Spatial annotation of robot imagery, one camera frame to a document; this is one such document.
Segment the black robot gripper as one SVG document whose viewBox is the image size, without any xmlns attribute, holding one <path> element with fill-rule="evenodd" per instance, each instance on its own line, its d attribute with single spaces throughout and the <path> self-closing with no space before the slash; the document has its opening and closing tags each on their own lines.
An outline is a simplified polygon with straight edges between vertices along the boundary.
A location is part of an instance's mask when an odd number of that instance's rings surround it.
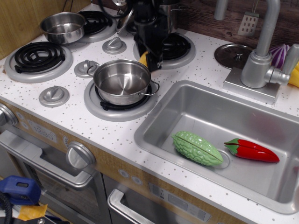
<svg viewBox="0 0 299 224">
<path fill-rule="evenodd" d="M 147 67 L 150 72 L 160 70 L 163 61 L 157 59 L 162 57 L 162 44 L 168 37 L 168 21 L 167 16 L 158 16 L 153 21 L 136 21 L 136 34 L 134 40 L 137 44 L 138 53 L 141 56 L 145 51 Z"/>
</svg>

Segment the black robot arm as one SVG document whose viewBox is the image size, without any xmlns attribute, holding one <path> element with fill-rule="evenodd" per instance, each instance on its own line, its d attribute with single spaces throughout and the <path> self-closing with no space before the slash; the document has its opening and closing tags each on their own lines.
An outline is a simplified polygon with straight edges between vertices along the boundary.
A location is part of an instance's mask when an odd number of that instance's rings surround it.
<svg viewBox="0 0 299 224">
<path fill-rule="evenodd" d="M 102 12 L 114 19 L 121 19 L 133 11 L 136 28 L 134 40 L 139 55 L 147 53 L 145 60 L 150 72 L 162 68 L 163 42 L 169 36 L 167 15 L 160 9 L 160 3 L 159 0 L 128 0 L 127 10 L 121 15 L 112 16 L 99 1 Z"/>
</svg>

